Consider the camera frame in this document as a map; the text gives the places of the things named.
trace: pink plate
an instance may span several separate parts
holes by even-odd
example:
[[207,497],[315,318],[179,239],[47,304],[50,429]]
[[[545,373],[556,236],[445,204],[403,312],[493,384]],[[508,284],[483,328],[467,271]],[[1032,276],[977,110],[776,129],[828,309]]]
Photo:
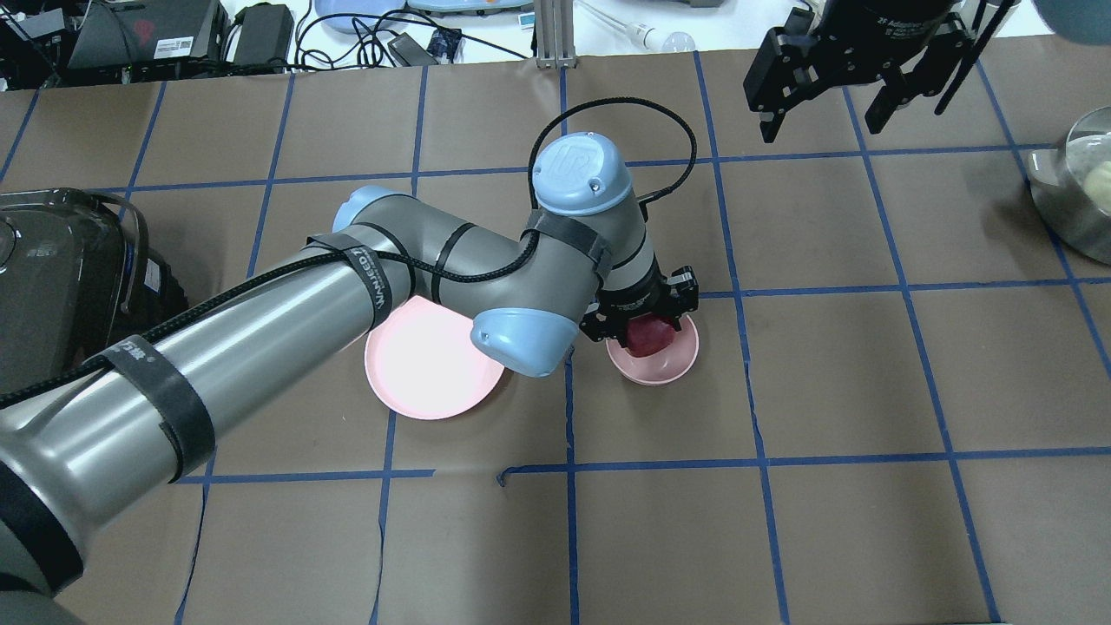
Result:
[[605,352],[621,375],[644,386],[662,386],[675,382],[690,371],[698,357],[698,330],[690,316],[679,322],[681,332],[671,345],[644,359],[634,359],[615,341],[605,342]]
[[471,345],[471,321],[413,296],[367,340],[367,380],[383,404],[414,420],[453,417],[481,402],[504,371]]

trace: blue grid line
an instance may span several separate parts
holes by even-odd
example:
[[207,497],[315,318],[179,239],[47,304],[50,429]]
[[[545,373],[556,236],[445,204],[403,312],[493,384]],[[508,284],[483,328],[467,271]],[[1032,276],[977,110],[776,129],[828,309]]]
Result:
[[[411,171],[412,194],[417,194],[417,183],[420,179],[420,149],[421,140],[424,135],[424,102],[428,93],[428,65],[421,68],[420,94],[417,98],[417,129],[413,132],[413,164]],[[398,431],[398,413],[390,411],[390,423],[386,432],[386,455],[382,460],[382,468],[386,476],[382,478],[381,494],[378,501],[378,531],[380,558],[378,561],[378,587],[374,589],[374,605],[370,613],[370,625],[378,625],[379,598],[382,592],[382,577],[386,574],[386,527],[389,521],[390,508],[390,484],[393,476],[393,444]]]
[[[999,104],[999,99],[995,97],[995,90],[991,85],[991,81],[988,80],[988,72],[983,69],[983,64],[977,61],[977,71],[980,72],[980,80],[983,81],[984,89],[988,90],[988,99],[991,100],[991,107],[995,110],[995,117],[999,119],[999,124],[1003,128],[1003,135],[1007,138],[1007,143],[1011,147],[1011,155],[1014,157],[1014,163],[1019,165],[1019,172],[1022,173],[1022,178],[1030,184],[1030,177],[1027,172],[1027,165],[1022,162],[1022,154],[1019,153],[1019,147],[1014,142],[1014,134],[1011,133],[1011,127],[1007,123],[1007,117],[1003,114],[1003,109]],[[1092,343],[1095,344],[1095,352],[1100,356],[1100,361],[1103,362],[1103,371],[1107,373],[1108,379],[1111,379],[1111,357],[1108,356],[1108,351],[1103,345],[1103,340],[1100,337],[1100,331],[1095,326],[1095,320],[1092,317],[1092,311],[1088,306],[1088,300],[1084,298],[1083,291],[1080,289],[1080,284],[1077,280],[1077,275],[1072,272],[1072,265],[1069,263],[1069,258],[1064,254],[1064,246],[1061,243],[1060,236],[1054,232],[1044,221],[1042,224],[1045,226],[1045,232],[1049,234],[1050,241],[1053,243],[1053,251],[1057,253],[1057,259],[1061,262],[1061,268],[1064,269],[1064,275],[1069,279],[1069,285],[1072,288],[1072,294],[1077,298],[1077,304],[1080,306],[1081,315],[1084,317],[1084,324],[1088,325],[1088,333],[1092,337]]]
[[[559,112],[567,112],[567,68],[559,68]],[[559,124],[560,137],[567,135],[567,120]]]
[[[1030,143],[1023,145],[1017,145],[1017,149],[1040,149],[1050,147],[1049,143]],[[959,153],[959,152],[987,152],[987,151],[1007,151],[1009,147],[1004,145],[982,145],[972,148],[928,148],[928,149],[904,149],[904,150],[878,150],[871,151],[872,155],[899,155],[899,154],[915,154],[915,153]],[[861,153],[857,151],[844,151],[844,152],[813,152],[813,153],[789,153],[789,154],[751,154],[751,155],[731,155],[731,157],[719,157],[718,162],[748,162],[748,161],[760,161],[760,160],[805,160],[805,159],[818,159],[818,158],[852,158],[860,157]],[[712,162],[713,159],[710,157],[701,157],[695,159],[695,164],[708,164]],[[673,167],[673,165],[684,165],[687,164],[687,159],[663,159],[663,160],[633,160],[625,162],[627,167],[631,168],[642,168],[642,167]],[[221,189],[229,187],[261,187],[263,184],[302,184],[311,182],[346,182],[346,181],[359,181],[359,180],[383,180],[383,179],[400,179],[400,178],[442,178],[447,175],[483,175],[489,173],[524,173],[528,171],[526,165],[516,167],[486,167],[486,168],[471,168],[471,169],[438,169],[430,171],[418,171],[416,174],[412,171],[387,171],[377,173],[341,173],[332,175],[296,175],[287,178],[254,178],[249,180],[224,180],[224,181],[208,181],[208,182],[174,182],[166,184],[130,184],[126,187],[103,187],[99,188],[100,191],[108,192],[127,192],[127,191],[174,191],[174,190],[190,190],[190,189]]]
[[488,167],[479,169],[441,169],[437,171],[421,171],[418,178],[442,178],[444,175],[484,175],[488,173],[524,173],[529,168],[521,167]]
[[1007,152],[1010,150],[1010,145],[960,145],[954,148],[897,148],[889,150],[868,150],[868,153],[871,155],[954,154],[969,152]]
[[[270,174],[268,177],[267,190],[262,196],[262,206],[259,209],[259,224],[254,232],[254,242],[251,245],[251,260],[247,266],[247,278],[250,278],[254,273],[254,262],[259,254],[259,243],[262,241],[262,228],[266,225],[267,218],[267,204],[270,201],[270,189],[272,185],[274,172],[278,170],[278,157],[281,153],[281,140],[286,133],[286,121],[289,118],[289,105],[293,99],[293,74],[289,75],[289,85],[286,89],[286,103],[282,109],[281,123],[278,125],[278,138],[274,140],[274,151],[270,160]],[[209,491],[212,486],[212,471],[216,466],[216,452],[213,451],[212,456],[209,458],[208,464],[204,466],[204,478],[201,484],[201,516],[197,523],[197,541],[193,543],[193,555],[189,564],[189,577],[186,581],[184,591],[181,593],[181,603],[178,604],[178,612],[173,617],[174,625],[181,625],[182,618],[186,614],[186,604],[189,601],[189,591],[192,587],[193,575],[197,573],[197,555],[200,553],[201,547],[201,535],[204,532],[204,514],[208,511],[208,496]]]
[[178,484],[287,484],[291,482],[348,482],[360,480],[432,477],[436,470],[326,471],[309,473],[259,473],[187,476]]
[[223,189],[230,187],[261,187],[269,182],[266,178],[256,180],[228,180],[226,182],[174,182],[171,184],[136,184],[118,187],[126,191],[180,191],[188,189]]
[[572,350],[563,364],[567,414],[567,561],[571,625],[579,625],[579,507],[574,490],[579,467],[574,462],[574,365],[571,363],[573,354]]
[[[567,68],[559,69],[559,110],[567,112]],[[560,135],[567,135],[567,120],[560,124]],[[575,494],[577,465],[574,458],[574,347],[571,349],[563,363],[563,411],[567,425],[567,563],[568,563],[568,599],[570,604],[570,623],[579,625],[579,504]],[[504,475],[498,476],[498,482],[506,485]]]
[[[710,138],[710,143],[717,144],[718,141],[713,137]],[[789,154],[741,154],[732,157],[719,157],[714,155],[714,162],[750,162],[755,160],[809,160],[814,158],[852,158],[859,157],[860,152],[857,151],[844,151],[844,152],[802,152],[802,153],[789,153]]]
[[259,209],[259,224],[254,229],[254,244],[251,245],[251,260],[247,264],[247,276],[254,274],[254,263],[259,259],[259,246],[262,244],[262,230],[267,225],[267,210],[270,208],[270,193],[274,187],[274,174],[278,172],[278,159],[281,157],[281,142],[286,137],[286,122],[289,121],[290,102],[293,101],[294,74],[289,74],[286,87],[286,103],[281,110],[281,122],[278,123],[278,138],[274,140],[274,151],[270,157],[270,172],[267,174],[267,189],[262,193],[262,208]]
[[729,264],[729,278],[733,285],[733,305],[737,309],[737,332],[741,342],[741,355],[744,365],[744,385],[748,391],[749,415],[752,420],[752,436],[755,442],[757,460],[760,467],[760,488],[763,495],[764,521],[768,525],[768,547],[771,554],[772,574],[775,581],[775,597],[779,602],[779,618],[783,625],[790,625],[791,616],[787,605],[787,587],[783,582],[783,563],[779,552],[779,531],[775,526],[775,507],[772,502],[771,480],[768,475],[768,460],[764,453],[763,436],[760,434],[760,422],[757,419],[755,397],[751,384],[751,353],[749,351],[748,331],[744,321],[744,303],[741,295],[740,279],[737,274],[737,262],[733,258],[733,239],[729,229],[729,212],[725,209],[725,189],[721,175],[721,159],[718,155],[718,139],[713,127],[713,113],[710,110],[710,95],[705,88],[705,75],[702,73],[702,58],[693,52],[694,72],[698,75],[699,91],[702,95],[702,110],[705,115],[707,130],[710,135],[710,155],[713,159],[713,178],[718,190],[718,212],[721,218],[721,231],[725,243],[725,260]]
[[420,95],[417,98],[417,132],[413,138],[413,167],[410,172],[412,194],[417,196],[417,182],[420,180],[420,143],[424,138],[424,97],[428,93],[428,65],[420,71]]
[[[625,167],[685,167],[690,162],[689,158],[669,158],[662,160],[629,160],[625,161]],[[694,164],[708,164],[713,162],[713,159],[709,157],[702,157],[694,159]]]
[[993,623],[999,622],[999,608],[995,605],[995,596],[991,588],[991,579],[988,577],[988,567],[983,560],[983,552],[980,550],[980,541],[977,537],[975,524],[972,520],[972,511],[969,507],[968,494],[964,491],[964,481],[961,477],[960,466],[953,455],[953,442],[949,436],[949,426],[945,423],[945,414],[941,407],[941,396],[938,393],[938,384],[933,377],[933,369],[930,365],[930,356],[925,350],[925,342],[922,339],[922,329],[918,323],[918,315],[914,311],[914,301],[911,290],[907,284],[907,274],[903,272],[902,260],[899,258],[899,248],[895,244],[894,233],[888,220],[888,211],[883,205],[883,196],[880,193],[880,185],[875,179],[875,171],[872,169],[872,159],[869,155],[868,147],[864,143],[864,134],[857,120],[857,111],[849,95],[849,89],[841,89],[845,104],[849,107],[849,117],[852,120],[852,129],[857,134],[857,143],[860,145],[861,158],[864,161],[864,170],[868,174],[868,182],[872,188],[872,195],[875,199],[875,208],[879,212],[880,223],[883,226],[883,235],[888,241],[888,249],[891,251],[891,262],[894,264],[895,275],[899,278],[899,285],[902,290],[903,302],[907,305],[907,317],[910,320],[911,332],[914,335],[914,344],[918,347],[919,360],[922,365],[922,373],[925,376],[925,384],[930,392],[930,401],[933,403],[933,413],[938,420],[938,430],[941,433],[941,443],[949,460],[949,471],[952,474],[953,488],[957,492],[957,502],[961,508],[961,516],[964,520],[964,530],[968,533],[969,547],[972,551],[972,560],[975,563],[977,575],[980,577],[980,586],[983,591],[984,603],[988,607],[988,615]]
[[4,175],[8,175],[8,169],[11,167],[11,161],[16,158],[16,148],[19,147],[19,142],[23,140],[23,132],[27,131],[27,124],[31,122],[31,114],[34,113],[34,105],[39,103],[38,89],[31,94],[31,102],[27,104],[27,112],[23,113],[23,121],[19,124],[19,131],[16,132],[16,138],[11,141],[11,148],[8,149],[8,157],[3,159],[3,167],[0,167],[0,182],[3,182]]
[[778,296],[791,294],[841,294],[850,292],[888,292],[898,291],[899,284],[861,284],[850,286],[800,286],[777,289],[743,289],[742,296]]
[[963,289],[1005,289],[1005,288],[1022,288],[1022,286],[1063,286],[1068,285],[1069,280],[1065,279],[1047,279],[1047,280],[998,280],[998,281],[985,281],[985,282],[933,282],[933,283],[921,283],[921,284],[907,284],[912,291],[917,290],[963,290]]
[[[759,458],[708,458],[690,461],[617,461],[580,463],[574,466],[575,473],[603,473],[622,471],[674,471],[674,470],[712,470],[712,468],[757,468],[762,464],[772,467],[803,467],[830,465],[882,465],[892,463],[944,463],[950,457],[958,461],[999,461],[1011,458],[1061,458],[1084,456],[1111,456],[1111,446],[1107,447],[1040,447],[1028,450],[981,450],[969,452],[922,452],[911,454],[863,454],[841,456],[778,456]],[[523,465],[509,467],[498,476],[498,483],[504,486],[510,475],[552,474],[568,471],[565,464]]]
[[[162,99],[166,97],[166,81],[158,87],[158,97],[154,99],[154,108],[150,111],[150,122],[147,123],[147,132],[142,137],[142,144],[139,145],[139,155],[136,158],[136,165],[131,170],[131,178],[128,179],[128,189],[123,196],[131,199],[134,191],[136,181],[139,180],[139,170],[142,169],[142,159],[147,155],[147,148],[150,147],[150,138],[154,133],[154,122],[158,121],[158,113],[162,110]],[[120,215],[127,208],[120,209]]]
[[338,175],[301,175],[299,178],[277,178],[274,184],[304,184],[312,182],[347,182],[356,180],[383,180],[391,178],[409,178],[409,171],[394,171],[386,173],[343,173]]
[[382,456],[382,486],[378,497],[378,587],[374,589],[374,605],[370,612],[370,625],[378,625],[379,597],[382,592],[382,575],[386,571],[386,524],[389,520],[390,510],[390,482],[394,477],[400,477],[393,471],[393,442],[398,432],[398,413],[390,411],[390,422],[386,430],[386,454]]
[[[209,458],[208,464],[204,465],[204,478],[208,480],[212,476],[212,466],[216,465],[216,452]],[[183,477],[177,482],[177,484],[186,484],[188,477]],[[201,551],[201,532],[204,530],[204,515],[208,513],[208,496],[209,496],[209,484],[204,483],[201,486],[201,514],[200,518],[197,521],[197,537],[193,540],[193,555],[189,558],[189,577],[186,578],[186,587],[181,591],[181,601],[178,603],[178,611],[173,614],[174,625],[181,625],[182,619],[186,617],[186,602],[189,601],[189,591],[193,586],[193,575],[197,573],[197,555]]]

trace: metal frame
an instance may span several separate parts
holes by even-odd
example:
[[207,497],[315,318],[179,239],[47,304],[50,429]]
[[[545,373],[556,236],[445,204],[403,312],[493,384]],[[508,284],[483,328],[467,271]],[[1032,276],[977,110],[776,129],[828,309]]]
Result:
[[536,0],[537,67],[573,68],[574,0]]

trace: black strap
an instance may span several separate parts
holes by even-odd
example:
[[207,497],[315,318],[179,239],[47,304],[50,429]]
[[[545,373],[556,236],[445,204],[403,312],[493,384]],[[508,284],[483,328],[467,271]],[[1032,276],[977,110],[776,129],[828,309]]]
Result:
[[0,573],[0,593],[34,593],[41,595],[42,593],[31,585],[30,582],[23,579],[22,577],[16,577],[14,575],[8,575],[7,573]]
[[309,236],[304,246],[322,246],[343,252],[348,263],[367,286],[370,302],[374,305],[374,321],[370,324],[370,330],[377,329],[390,316],[390,310],[393,309],[393,293],[390,290],[390,280],[386,278],[386,270],[382,269],[382,261],[378,259],[374,250],[343,232],[313,234]]
[[39,496],[0,462],[0,522],[3,522],[57,593],[84,571],[69,534]]
[[[389,239],[389,241],[393,243],[393,246],[398,248],[398,252],[401,255],[411,256],[409,250],[406,249],[406,245],[401,244],[401,239],[394,236],[393,232],[382,228],[378,223],[371,223],[370,221],[356,221],[352,225],[363,225],[374,230],[379,234]],[[417,293],[417,269],[414,269],[412,264],[406,264],[406,268],[409,269],[409,296],[406,299],[411,299],[412,295]]]
[[629,258],[625,258],[621,262],[618,262],[617,264],[614,264],[613,269],[620,269],[620,268],[624,266],[625,264],[629,264],[630,262],[632,262],[633,259],[637,258],[637,254],[640,253],[640,250],[644,249],[644,243],[645,242],[648,242],[648,228],[644,228],[644,235],[640,238],[640,244],[637,245],[637,249],[634,249],[633,252],[629,254]]
[[[443,268],[448,265],[448,256],[451,255],[451,250],[456,249],[456,243],[459,242],[459,239],[463,238],[463,234],[467,233],[467,230],[470,230],[473,226],[474,226],[474,223],[471,223],[470,221],[467,221],[467,222],[462,223],[461,225],[459,225],[458,228],[456,228],[456,231],[452,232],[450,236],[448,236],[448,240],[444,241],[443,246],[440,248],[440,253],[437,254],[437,256],[436,256],[436,270],[437,271],[442,271]],[[431,290],[432,290],[432,301],[434,301],[437,303],[440,303],[440,274],[439,273],[432,273],[432,288],[431,288]]]
[[117,343],[101,355],[161,415],[159,427],[178,456],[178,470],[170,483],[208,462],[216,451],[212,419],[186,376],[139,335]]
[[605,281],[605,276],[610,274],[613,268],[610,243],[590,225],[547,210],[533,210],[524,232],[532,230],[548,234],[582,252],[594,263],[594,272],[598,273],[600,281]]

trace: black bag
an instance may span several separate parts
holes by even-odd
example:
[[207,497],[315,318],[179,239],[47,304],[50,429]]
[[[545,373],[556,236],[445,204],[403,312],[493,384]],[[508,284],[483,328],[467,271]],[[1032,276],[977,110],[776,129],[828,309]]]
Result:
[[129,201],[79,189],[0,193],[0,394],[52,379],[186,308]]

